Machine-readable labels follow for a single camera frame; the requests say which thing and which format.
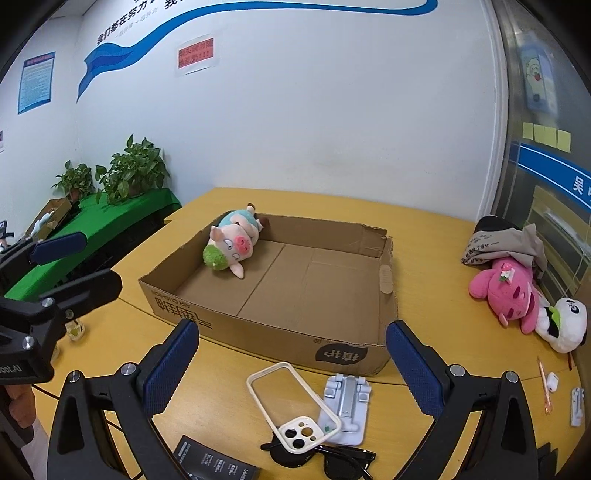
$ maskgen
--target small cardboard box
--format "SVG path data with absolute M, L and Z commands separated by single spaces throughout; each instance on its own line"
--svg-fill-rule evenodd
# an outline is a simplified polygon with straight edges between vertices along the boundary
M 47 221 L 45 225 L 41 227 L 39 232 L 35 236 L 35 240 L 45 240 L 49 234 L 60 224 L 61 220 L 66 216 L 66 214 L 72 208 L 72 204 L 68 199 L 51 199 L 46 205 L 43 207 L 43 210 L 39 212 L 39 214 L 33 220 L 33 223 L 27 228 L 25 233 L 26 236 L 31 236 L 31 232 L 33 228 L 35 228 L 35 223 L 43 217 L 46 213 L 50 213 L 53 211 L 53 215 Z
M 384 229 L 260 214 L 268 219 L 240 280 L 203 264 L 211 225 L 140 285 L 157 316 L 189 318 L 204 337 L 295 365 L 353 375 L 389 361 L 397 317 L 392 239 Z

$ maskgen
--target cable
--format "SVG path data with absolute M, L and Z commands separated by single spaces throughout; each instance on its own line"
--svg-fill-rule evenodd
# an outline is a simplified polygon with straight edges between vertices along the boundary
M 44 390 L 44 389 L 43 389 L 43 388 L 41 388 L 41 387 L 38 387 L 38 386 L 36 386 L 36 385 L 33 385 L 33 388 L 34 388 L 35 390 L 39 390 L 41 393 L 44 393 L 45 395 L 47 395 L 48 397 L 51 397 L 51 398 L 53 398 L 54 400 L 59 400 L 59 399 L 60 399 L 60 397 L 58 397 L 57 395 L 54 395 L 53 393 L 51 393 L 51 392 L 48 392 L 47 390 Z
M 39 387 L 38 385 L 33 385 L 33 388 L 34 388 L 35 390 L 39 390 L 41 393 L 44 393 L 45 395 L 47 395 L 48 397 L 51 397 L 51 398 L 53 398 L 54 400 L 59 400 L 59 399 L 60 399 L 60 397 L 58 397 L 57 395 L 54 395 L 53 393 L 51 393 L 51 392 L 48 392 L 47 390 L 45 390 L 44 388 L 41 388 L 41 387 Z M 122 429 L 122 428 L 121 428 L 119 425 L 117 425 L 117 424 L 113 423 L 113 422 L 112 422 L 112 421 L 110 421 L 110 420 L 107 420 L 107 423 L 108 423 L 109 425 L 111 425 L 111 426 L 112 426 L 112 427 L 113 427 L 115 430 L 119 430 L 121 433 L 123 433 L 123 429 Z

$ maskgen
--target blue wave wall decal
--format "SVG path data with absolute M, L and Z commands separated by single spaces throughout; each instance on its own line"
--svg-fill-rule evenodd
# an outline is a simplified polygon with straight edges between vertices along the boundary
M 206 7 L 190 10 L 177 17 L 171 18 L 149 33 L 142 40 L 130 47 L 121 47 L 114 43 L 103 43 L 96 47 L 86 58 L 86 75 L 78 85 L 78 99 L 88 88 L 93 79 L 104 72 L 122 70 L 141 60 L 158 42 L 174 29 L 194 20 L 198 17 L 218 12 L 231 12 L 239 10 L 279 10 L 279 9 L 305 9 L 305 10 L 334 10 L 342 12 L 362 12 L 385 15 L 424 15 L 437 8 L 437 0 L 426 0 L 423 5 L 412 8 L 366 8 L 346 7 L 341 5 L 315 5 L 298 4 L 291 2 L 233 2 L 228 4 L 208 5 Z

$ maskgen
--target wooden table surface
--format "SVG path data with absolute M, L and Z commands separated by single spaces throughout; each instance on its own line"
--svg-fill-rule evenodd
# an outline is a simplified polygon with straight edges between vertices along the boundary
M 168 225 L 127 255 L 114 270 L 123 279 L 120 298 L 153 315 L 138 279 L 227 210 L 253 203 L 260 213 L 303 216 L 382 227 L 394 240 L 394 291 L 398 316 L 448 363 L 471 374 L 499 377 L 514 370 L 522 380 L 539 377 L 537 357 L 548 372 L 568 368 L 566 355 L 516 322 L 504 329 L 486 301 L 467 286 L 475 267 L 460 263 L 474 225 L 435 213 L 345 197 L 272 190 L 213 189 L 167 218 Z M 404 385 L 394 364 L 372 378 Z
M 87 377 L 114 373 L 122 364 L 138 362 L 156 343 L 171 332 L 168 324 L 147 315 L 122 300 L 103 306 L 83 318 L 87 334 L 77 343 L 60 341 L 61 355 L 54 363 L 56 375 L 42 385 L 59 394 L 66 375 L 82 370 Z M 163 438 L 174 449 L 185 434 L 234 458 L 260 466 L 261 480 L 323 479 L 321 459 L 286 471 L 276 465 L 259 445 L 271 438 L 271 431 L 248 390 L 246 378 L 271 363 L 203 340 L 166 411 L 154 418 Z M 319 394 L 327 375 L 300 371 Z M 539 378 L 525 380 L 524 389 L 534 422 L 537 445 L 551 442 L 559 448 L 562 465 L 578 442 L 583 428 L 569 426 L 570 390 L 579 385 L 576 370 L 560 374 L 560 386 L 553 394 L 554 412 L 546 416 Z M 407 461 L 427 431 L 431 418 L 421 414 L 408 388 L 371 382 L 368 426 L 363 447 L 378 454 L 370 471 L 376 480 L 391 479 Z M 49 432 L 57 401 L 35 392 L 38 416 Z M 109 419 L 116 421 L 113 414 Z M 453 478 L 465 455 L 478 422 L 470 415 L 464 434 L 441 478 Z M 120 432 L 113 430 L 128 472 L 139 471 Z

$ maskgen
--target blue gripper pad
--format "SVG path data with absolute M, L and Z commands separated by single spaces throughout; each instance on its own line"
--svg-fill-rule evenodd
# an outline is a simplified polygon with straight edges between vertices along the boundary
M 199 328 L 183 319 L 161 345 L 153 346 L 139 364 L 139 396 L 148 417 L 162 413 L 199 346 Z
M 386 348 L 418 407 L 425 415 L 437 419 L 444 407 L 443 388 L 423 356 L 396 322 L 390 323 L 386 329 Z
M 30 260 L 37 265 L 46 265 L 60 258 L 82 252 L 86 248 L 86 235 L 82 232 L 54 237 L 35 244 Z

